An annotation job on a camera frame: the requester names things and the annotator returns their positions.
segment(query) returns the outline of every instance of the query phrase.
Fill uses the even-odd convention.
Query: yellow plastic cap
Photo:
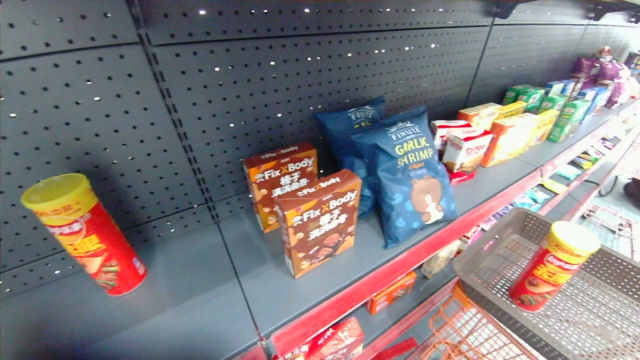
[[[575,222],[556,221],[551,224],[549,232],[576,254],[589,256],[600,248],[600,239],[596,234]]]

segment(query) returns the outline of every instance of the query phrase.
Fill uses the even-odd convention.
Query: pegboard
[[[469,0],[138,0],[153,44],[411,28],[485,26],[493,5]]]
[[[89,177],[127,229],[205,202],[139,45],[0,63],[2,271],[61,251],[20,196]]]
[[[494,26],[467,106],[500,104],[512,85],[541,86],[566,79],[575,66],[575,48],[584,29],[581,25]]]
[[[213,224],[206,206],[195,206],[125,230],[124,234],[134,247],[143,243],[177,238],[199,227]],[[72,256],[64,250],[0,274],[0,300],[37,288],[82,271]]]
[[[494,24],[575,24],[586,25],[591,4],[574,0],[538,0],[519,4],[508,19]]]
[[[322,145],[316,111],[384,95],[391,112],[426,103],[432,119],[455,115],[487,34],[480,27],[166,45],[154,48],[154,60],[211,197],[222,200],[247,191],[241,159],[302,140]]]
[[[137,42],[125,0],[4,0],[0,60]]]

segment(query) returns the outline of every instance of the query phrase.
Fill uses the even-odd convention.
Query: green snack box
[[[542,104],[540,104],[538,113],[542,114],[543,112],[551,109],[562,111],[568,98],[569,97],[567,95],[563,94],[547,95],[542,99]]]
[[[590,101],[582,99],[567,103],[560,116],[556,120],[547,140],[550,142],[560,142],[573,133],[577,124],[580,124],[589,109]]]
[[[522,90],[532,88],[532,87],[533,86],[531,85],[517,85],[517,86],[509,87],[507,89],[507,94],[504,96],[504,100],[502,100],[502,105],[509,105],[512,102],[516,102]]]
[[[520,91],[518,101],[527,103],[527,106],[524,108],[526,113],[536,113],[544,96],[545,89],[543,88],[527,88]]]

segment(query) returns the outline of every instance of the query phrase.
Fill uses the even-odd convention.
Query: garlic shrimp chip bag
[[[427,111],[388,127],[352,135],[377,176],[385,248],[399,245],[437,221],[458,216],[449,176],[438,160]]]

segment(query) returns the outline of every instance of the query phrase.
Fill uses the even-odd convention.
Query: fix x body box
[[[276,198],[285,262],[302,276],[354,244],[362,180],[342,169]]]
[[[278,228],[273,198],[287,195],[317,179],[317,151],[309,142],[282,147],[243,160],[253,208],[260,228]]]

